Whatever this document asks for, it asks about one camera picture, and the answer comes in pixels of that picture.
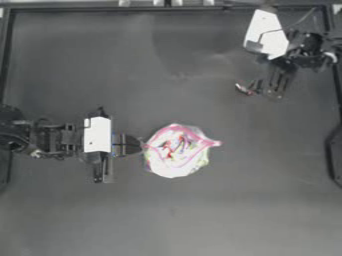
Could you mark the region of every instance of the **wire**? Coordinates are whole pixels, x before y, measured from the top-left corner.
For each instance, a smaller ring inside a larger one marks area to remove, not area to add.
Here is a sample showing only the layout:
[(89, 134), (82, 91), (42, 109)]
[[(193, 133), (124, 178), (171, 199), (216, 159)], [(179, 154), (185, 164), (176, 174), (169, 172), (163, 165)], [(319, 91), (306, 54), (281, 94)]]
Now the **wire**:
[(260, 43), (260, 40), (261, 40), (261, 37), (264, 34), (268, 34), (268, 33), (272, 33), (272, 32), (277, 32), (277, 31), (284, 31), (289, 28), (292, 28), (293, 26), (298, 26), (308, 17), (310, 15), (314, 13), (314, 11), (316, 10), (316, 7), (312, 8), (304, 15), (303, 17), (296, 21), (293, 22), (291, 25), (285, 26), (284, 28), (279, 28), (279, 29), (273, 29), (273, 30), (268, 30), (268, 31), (264, 31), (260, 36), (259, 36), (259, 39), (257, 39), (257, 43)]
[(29, 141), (26, 139), (24, 139), (22, 137), (20, 137), (18, 135), (14, 135), (14, 134), (10, 134), (10, 133), (6, 133), (6, 132), (0, 132), (0, 136), (6, 136), (6, 137), (16, 138), (21, 142), (25, 142), (26, 144), (29, 144)]

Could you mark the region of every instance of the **table surface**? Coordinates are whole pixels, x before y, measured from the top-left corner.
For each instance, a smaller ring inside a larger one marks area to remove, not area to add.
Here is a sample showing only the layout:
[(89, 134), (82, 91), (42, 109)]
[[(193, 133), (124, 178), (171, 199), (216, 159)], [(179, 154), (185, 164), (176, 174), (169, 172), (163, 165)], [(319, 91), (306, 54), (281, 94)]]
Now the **table surface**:
[(331, 71), (300, 71), (281, 101), (237, 94), (233, 83), (264, 69), (241, 49), (249, 15), (17, 14), (5, 99), (26, 117), (73, 122), (104, 106), (117, 132), (148, 139), (176, 122), (223, 146), (180, 179), (145, 172), (141, 157), (117, 160), (109, 185), (76, 159), (16, 156), (2, 256), (340, 255), (323, 152), (339, 122)]

